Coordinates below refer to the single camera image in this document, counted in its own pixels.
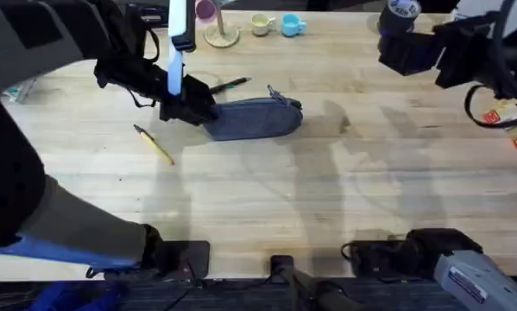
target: cup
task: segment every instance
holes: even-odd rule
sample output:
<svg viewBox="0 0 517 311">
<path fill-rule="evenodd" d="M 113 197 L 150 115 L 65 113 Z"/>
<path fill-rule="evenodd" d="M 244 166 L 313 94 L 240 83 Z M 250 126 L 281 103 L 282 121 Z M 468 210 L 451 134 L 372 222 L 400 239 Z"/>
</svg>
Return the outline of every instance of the cup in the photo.
<svg viewBox="0 0 517 311">
<path fill-rule="evenodd" d="M 218 9 L 212 0 L 199 0 L 195 4 L 195 15 L 201 22 L 212 22 Z"/>
<path fill-rule="evenodd" d="M 306 29 L 306 23 L 295 14 L 285 14 L 281 20 L 281 33 L 287 37 L 302 34 Z"/>
<path fill-rule="evenodd" d="M 257 36 L 267 35 L 275 29 L 275 18 L 269 18 L 265 14 L 254 14 L 251 19 L 252 33 Z"/>
</svg>

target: wooden table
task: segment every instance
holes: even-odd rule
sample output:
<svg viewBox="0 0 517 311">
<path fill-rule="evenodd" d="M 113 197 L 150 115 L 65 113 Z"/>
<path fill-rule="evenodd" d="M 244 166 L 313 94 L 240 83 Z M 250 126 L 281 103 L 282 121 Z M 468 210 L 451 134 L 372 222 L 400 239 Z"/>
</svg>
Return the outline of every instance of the wooden table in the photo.
<svg viewBox="0 0 517 311">
<path fill-rule="evenodd" d="M 201 28 L 186 71 L 210 85 L 253 78 L 218 103 L 266 96 L 267 84 L 299 99 L 305 120 L 292 135 L 214 143 L 202 128 L 160 121 L 158 108 L 135 108 L 124 89 L 100 90 L 91 61 L 42 77 L 27 103 L 9 111 L 65 188 L 156 226 L 163 238 L 210 241 L 211 277 L 265 276 L 273 254 L 293 255 L 316 276 L 350 276 L 341 244 L 421 227 L 462 230 L 517 275 L 517 151 L 504 132 L 465 116 L 466 86 L 443 91 L 434 71 L 403 78 L 379 64 L 377 14 L 301 13 L 308 29 L 293 39 L 254 37 L 252 14 L 225 12 L 242 30 L 233 48 L 208 46 Z M 443 20 L 422 16 L 417 28 Z M 166 32 L 160 36 L 165 66 Z M 478 112 L 492 103 L 483 98 Z M 149 130 L 176 165 L 132 124 Z M 0 256 L 0 280 L 84 273 L 81 265 Z"/>
</svg>

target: black cable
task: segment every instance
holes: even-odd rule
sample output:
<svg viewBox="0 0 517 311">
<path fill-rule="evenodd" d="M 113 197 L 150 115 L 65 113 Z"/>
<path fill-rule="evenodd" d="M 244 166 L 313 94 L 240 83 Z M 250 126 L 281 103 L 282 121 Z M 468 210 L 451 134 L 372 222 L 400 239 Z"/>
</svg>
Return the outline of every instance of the black cable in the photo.
<svg viewBox="0 0 517 311">
<path fill-rule="evenodd" d="M 473 120 L 473 122 L 475 122 L 476 125 L 483 127 L 483 128 L 487 128 L 487 129 L 505 129 L 505 128 L 517 126 L 517 118 L 510 120 L 510 121 L 506 121 L 506 122 L 500 122 L 498 124 L 488 124 L 483 121 L 479 121 L 478 119 L 476 119 L 473 116 L 473 113 L 471 112 L 471 101 L 473 99 L 473 95 L 475 95 L 476 91 L 478 89 L 480 89 L 481 87 L 489 89 L 489 87 L 487 87 L 487 86 L 477 85 L 477 86 L 472 86 L 467 91 L 467 95 L 465 96 L 465 100 L 463 102 L 463 106 L 465 108 L 465 113 L 467 114 L 467 117 L 469 117 L 471 120 Z"/>
<path fill-rule="evenodd" d="M 248 285 L 245 285 L 245 286 L 241 286 L 241 287 L 226 287 L 226 286 L 222 286 L 221 289 L 222 290 L 246 290 L 246 289 L 260 288 L 261 286 L 264 286 L 264 285 L 267 285 L 267 284 L 271 283 L 271 281 L 274 278 L 274 276 L 278 276 L 281 272 L 282 272 L 282 270 L 273 271 L 272 274 L 270 276 L 268 276 L 265 280 L 254 282 L 252 284 L 248 284 Z"/>
<path fill-rule="evenodd" d="M 346 259 L 346 261 L 348 261 L 349 263 L 351 262 L 352 257 L 350 257 L 350 255 L 347 255 L 344 250 L 347 247 L 350 248 L 351 245 L 352 245 L 352 242 L 349 242 L 349 243 L 345 243 L 345 244 L 343 244 L 343 246 L 341 246 L 341 255 L 343 255 L 343 258 Z"/>
<path fill-rule="evenodd" d="M 495 56 L 495 64 L 498 74 L 502 77 L 504 86 L 517 95 L 517 80 L 511 74 L 503 52 L 503 33 L 508 24 L 509 13 L 513 8 L 515 0 L 504 0 L 500 7 L 500 13 L 496 17 L 492 33 L 492 50 Z"/>
<path fill-rule="evenodd" d="M 176 300 L 172 301 L 167 307 L 164 308 L 164 311 L 169 311 L 171 310 L 173 307 L 175 307 L 178 303 L 180 303 L 180 301 L 183 300 L 183 298 L 185 298 L 187 296 L 187 294 L 189 294 L 192 290 L 194 290 L 195 288 L 192 287 L 188 290 L 186 290 L 185 293 L 183 293 L 183 295 L 179 296 Z"/>
<path fill-rule="evenodd" d="M 187 262 L 187 269 L 189 270 L 189 273 L 191 274 L 191 278 L 189 279 L 189 282 L 192 284 L 191 288 L 187 289 L 185 293 L 183 293 L 181 296 L 179 296 L 176 300 L 170 302 L 167 307 L 164 308 L 164 311 L 169 311 L 173 309 L 175 306 L 180 303 L 180 301 L 183 300 L 187 296 L 187 294 L 191 293 L 194 289 L 200 288 L 200 283 L 197 282 L 197 278 L 195 276 L 195 271 L 192 269 L 192 266 L 189 262 Z"/>
</svg>

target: zipper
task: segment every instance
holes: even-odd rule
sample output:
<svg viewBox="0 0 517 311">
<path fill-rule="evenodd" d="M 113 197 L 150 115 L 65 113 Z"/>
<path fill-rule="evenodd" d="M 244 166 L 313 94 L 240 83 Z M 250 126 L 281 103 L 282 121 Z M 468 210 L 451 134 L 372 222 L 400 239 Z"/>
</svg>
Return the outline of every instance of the zipper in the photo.
<svg viewBox="0 0 517 311">
<path fill-rule="evenodd" d="M 289 104 L 289 101 L 287 100 L 287 98 L 285 96 L 281 95 L 280 92 L 277 92 L 276 90 L 274 90 L 274 88 L 271 85 L 268 85 L 268 91 L 269 91 L 269 96 L 271 98 L 277 100 L 278 102 L 281 102 L 282 104 L 291 105 L 291 104 Z"/>
</svg>

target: black pen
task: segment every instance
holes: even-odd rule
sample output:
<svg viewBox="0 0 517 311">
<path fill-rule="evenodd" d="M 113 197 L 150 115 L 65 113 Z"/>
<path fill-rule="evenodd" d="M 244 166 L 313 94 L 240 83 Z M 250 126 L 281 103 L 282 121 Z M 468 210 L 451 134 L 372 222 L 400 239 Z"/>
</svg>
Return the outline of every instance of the black pen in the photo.
<svg viewBox="0 0 517 311">
<path fill-rule="evenodd" d="M 228 82 L 228 83 L 225 83 L 225 84 L 222 84 L 222 85 L 219 85 L 219 86 L 214 86 L 214 87 L 211 87 L 210 88 L 210 93 L 213 94 L 218 94 L 219 92 L 222 92 L 222 91 L 225 91 L 227 89 L 231 89 L 235 86 L 238 86 L 240 84 L 243 84 L 247 81 L 250 81 L 250 78 L 239 78 L 239 79 L 234 79 L 233 81 L 231 82 Z"/>
</svg>

